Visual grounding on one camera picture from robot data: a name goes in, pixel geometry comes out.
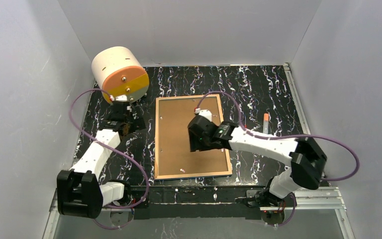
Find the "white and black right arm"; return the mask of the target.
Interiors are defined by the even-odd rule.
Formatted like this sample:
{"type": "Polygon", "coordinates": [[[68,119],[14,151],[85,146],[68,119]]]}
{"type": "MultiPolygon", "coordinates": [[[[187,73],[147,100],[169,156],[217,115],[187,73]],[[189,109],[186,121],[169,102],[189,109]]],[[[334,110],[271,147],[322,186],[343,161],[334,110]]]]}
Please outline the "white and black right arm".
{"type": "Polygon", "coordinates": [[[273,177],[263,191],[255,193],[252,200],[278,202],[300,188],[319,188],[327,157],[311,137],[280,139],[242,128],[224,121],[216,125],[207,117],[195,115],[188,125],[190,151],[228,149],[246,151],[286,166],[281,174],[273,177]]]}

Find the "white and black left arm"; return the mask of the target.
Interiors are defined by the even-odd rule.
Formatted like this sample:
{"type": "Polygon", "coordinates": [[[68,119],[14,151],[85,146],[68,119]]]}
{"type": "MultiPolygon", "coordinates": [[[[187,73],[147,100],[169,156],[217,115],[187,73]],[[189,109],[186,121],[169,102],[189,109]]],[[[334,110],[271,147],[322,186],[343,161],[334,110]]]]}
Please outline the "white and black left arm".
{"type": "Polygon", "coordinates": [[[145,127],[133,113],[130,103],[114,101],[111,112],[101,123],[94,141],[69,170],[57,176],[57,206],[62,215],[95,219],[104,206],[126,206],[131,201],[131,186],[112,179],[101,185],[98,177],[123,137],[145,127]]]}

